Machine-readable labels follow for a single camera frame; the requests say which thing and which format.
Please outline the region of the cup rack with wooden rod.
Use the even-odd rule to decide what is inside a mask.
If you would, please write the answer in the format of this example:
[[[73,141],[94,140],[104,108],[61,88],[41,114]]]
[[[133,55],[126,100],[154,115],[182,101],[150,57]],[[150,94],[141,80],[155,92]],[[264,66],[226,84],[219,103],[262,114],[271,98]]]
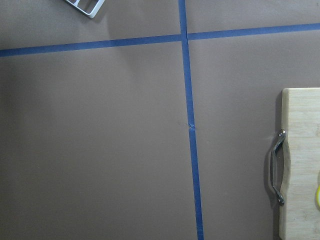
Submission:
[[[93,19],[103,4],[105,0],[64,0],[67,4],[75,8],[77,11],[88,17],[89,19]]]

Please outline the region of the wooden cutting board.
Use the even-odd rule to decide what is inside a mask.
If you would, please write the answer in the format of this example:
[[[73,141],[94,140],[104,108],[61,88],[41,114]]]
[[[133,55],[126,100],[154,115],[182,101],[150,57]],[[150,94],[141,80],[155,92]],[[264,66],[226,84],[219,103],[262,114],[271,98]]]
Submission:
[[[281,127],[284,168],[279,210],[282,240],[320,238],[320,89],[285,88],[282,91]]]

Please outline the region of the lemon slice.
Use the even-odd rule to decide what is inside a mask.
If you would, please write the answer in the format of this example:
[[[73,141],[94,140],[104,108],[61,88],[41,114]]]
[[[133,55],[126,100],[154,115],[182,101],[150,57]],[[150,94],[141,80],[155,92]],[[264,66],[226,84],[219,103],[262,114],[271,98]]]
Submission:
[[[315,202],[316,206],[320,208],[320,185],[317,187],[317,190],[315,192]]]

